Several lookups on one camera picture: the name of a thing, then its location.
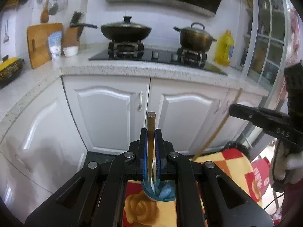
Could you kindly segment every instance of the countertop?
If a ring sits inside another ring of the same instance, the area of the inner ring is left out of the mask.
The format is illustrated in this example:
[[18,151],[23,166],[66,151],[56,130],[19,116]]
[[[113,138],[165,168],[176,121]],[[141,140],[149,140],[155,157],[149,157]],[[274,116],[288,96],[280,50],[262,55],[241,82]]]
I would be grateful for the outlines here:
[[236,70],[220,67],[228,76],[184,66],[174,66],[161,63],[149,63],[126,60],[88,59],[101,52],[104,45],[91,45],[79,52],[77,56],[61,57],[56,62],[48,62],[39,68],[25,69],[21,75],[0,90],[0,141],[15,119],[22,113],[31,101],[56,79],[65,75],[123,75],[162,79],[173,79],[218,87],[240,89],[256,95],[267,96],[261,86],[250,79],[241,79]]

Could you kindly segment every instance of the metal screw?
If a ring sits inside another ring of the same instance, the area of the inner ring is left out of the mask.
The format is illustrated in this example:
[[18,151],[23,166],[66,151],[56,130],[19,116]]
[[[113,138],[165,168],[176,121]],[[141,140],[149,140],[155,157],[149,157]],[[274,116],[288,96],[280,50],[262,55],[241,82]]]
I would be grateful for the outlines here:
[[169,153],[169,156],[172,158],[177,158],[179,156],[179,154],[177,152],[173,151],[173,152]]
[[124,156],[125,156],[126,158],[131,158],[131,157],[134,156],[134,153],[128,151],[128,152],[125,152]]
[[95,169],[97,166],[98,166],[98,163],[95,161],[88,163],[88,168],[90,168],[90,169]]
[[205,166],[207,167],[207,168],[214,168],[215,167],[215,164],[212,162],[212,161],[207,161],[206,163],[205,163]]

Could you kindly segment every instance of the yellow bottle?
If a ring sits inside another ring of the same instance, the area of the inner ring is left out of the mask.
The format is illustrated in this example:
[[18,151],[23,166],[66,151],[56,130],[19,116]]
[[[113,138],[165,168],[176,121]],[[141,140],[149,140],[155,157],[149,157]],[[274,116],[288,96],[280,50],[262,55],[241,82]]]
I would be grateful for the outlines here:
[[215,55],[215,62],[228,66],[231,60],[232,52],[234,51],[234,39],[231,36],[230,30],[226,30],[218,43]]

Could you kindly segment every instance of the person's hand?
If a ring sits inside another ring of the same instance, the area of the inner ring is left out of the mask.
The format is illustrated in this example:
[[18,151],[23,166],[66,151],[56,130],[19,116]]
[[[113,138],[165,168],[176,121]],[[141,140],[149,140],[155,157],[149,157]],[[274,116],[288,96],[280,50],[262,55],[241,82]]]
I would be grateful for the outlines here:
[[[285,178],[286,170],[293,170],[292,172],[293,175],[291,176],[289,183],[291,184],[298,183],[303,179],[303,152],[298,154],[290,154],[287,157],[284,155],[284,153],[285,153],[285,147],[281,142],[278,149],[278,154],[275,164],[275,172],[274,172],[275,178],[281,181]],[[272,159],[272,165],[270,169],[271,184],[273,183],[273,179],[272,179],[273,160],[274,158]]]

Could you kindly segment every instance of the white and blue package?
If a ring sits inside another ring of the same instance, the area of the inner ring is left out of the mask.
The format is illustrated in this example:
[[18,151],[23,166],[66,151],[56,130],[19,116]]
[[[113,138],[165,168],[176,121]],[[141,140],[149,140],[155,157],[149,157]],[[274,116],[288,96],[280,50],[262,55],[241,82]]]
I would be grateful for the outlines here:
[[52,55],[52,60],[55,60],[61,56],[61,38],[62,31],[56,31],[49,35],[47,39],[49,51]]

